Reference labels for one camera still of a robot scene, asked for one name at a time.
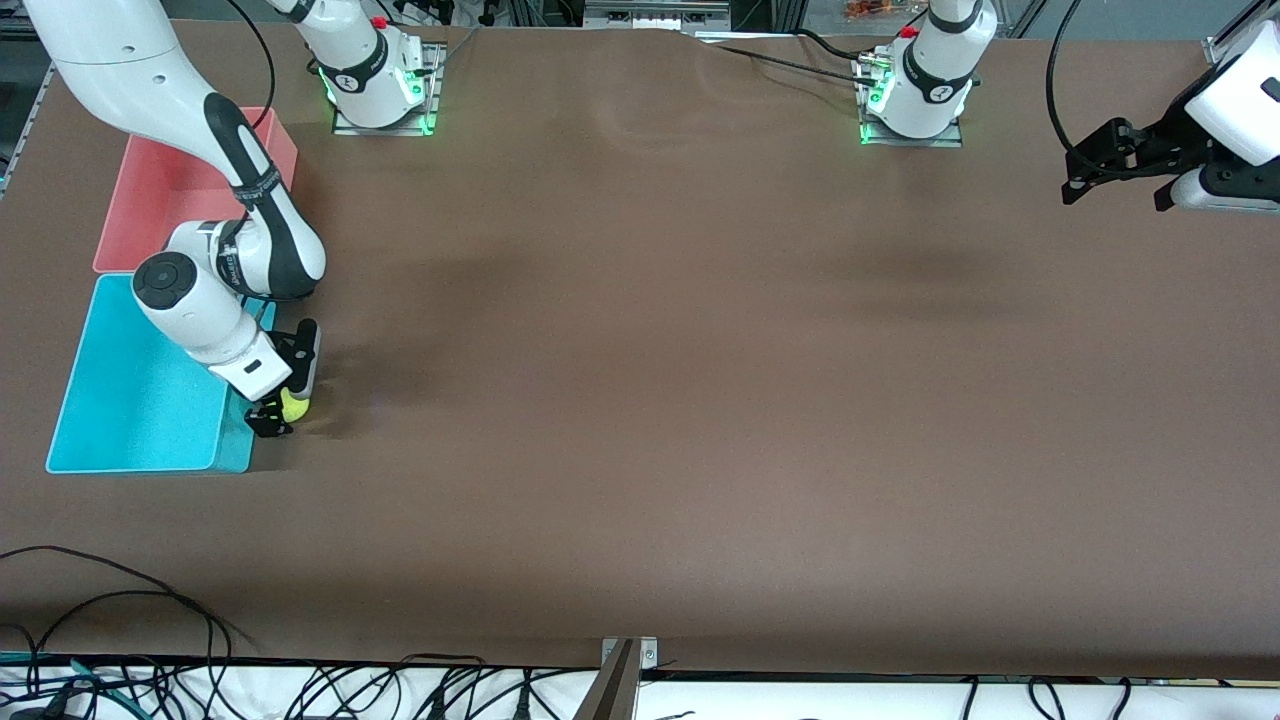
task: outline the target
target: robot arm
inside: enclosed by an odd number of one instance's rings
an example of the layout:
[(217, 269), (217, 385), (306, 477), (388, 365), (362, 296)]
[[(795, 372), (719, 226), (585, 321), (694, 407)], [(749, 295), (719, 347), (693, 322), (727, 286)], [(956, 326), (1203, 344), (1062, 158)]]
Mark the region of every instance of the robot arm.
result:
[(973, 70), (996, 36), (991, 0), (933, 0), (914, 37), (900, 36), (887, 54), (893, 77), (868, 105), (893, 132), (936, 137), (964, 111)]
[(1092, 188), (1175, 176), (1156, 209), (1280, 213), (1280, 20), (1263, 18), (1239, 36), (1156, 123), (1115, 118), (1066, 154), (1062, 202)]
[(239, 109), (191, 65), (159, 0), (27, 0), (72, 94), (99, 119), (221, 172), (247, 220), (183, 223), (134, 273), (142, 311), (251, 401), (292, 372), (236, 293), (300, 300), (324, 275), (320, 238)]
[(360, 0), (268, 0), (311, 47), (338, 110), (352, 123), (383, 128), (424, 102), (407, 77), (422, 67), (422, 41), (379, 22)]

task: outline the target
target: pink tray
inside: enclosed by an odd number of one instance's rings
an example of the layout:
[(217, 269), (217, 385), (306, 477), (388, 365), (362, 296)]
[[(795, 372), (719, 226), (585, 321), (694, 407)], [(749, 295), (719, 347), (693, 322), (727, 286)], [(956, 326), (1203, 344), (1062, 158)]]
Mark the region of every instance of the pink tray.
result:
[[(261, 111), (260, 108), (241, 110), (250, 122)], [(268, 111), (256, 132), (280, 169), (284, 186), (292, 188), (298, 149), (275, 110)], [(227, 178), (212, 165), (168, 145), (131, 137), (97, 242), (93, 270), (132, 273), (164, 247), (179, 223), (230, 220), (243, 214), (244, 208), (232, 196)]]

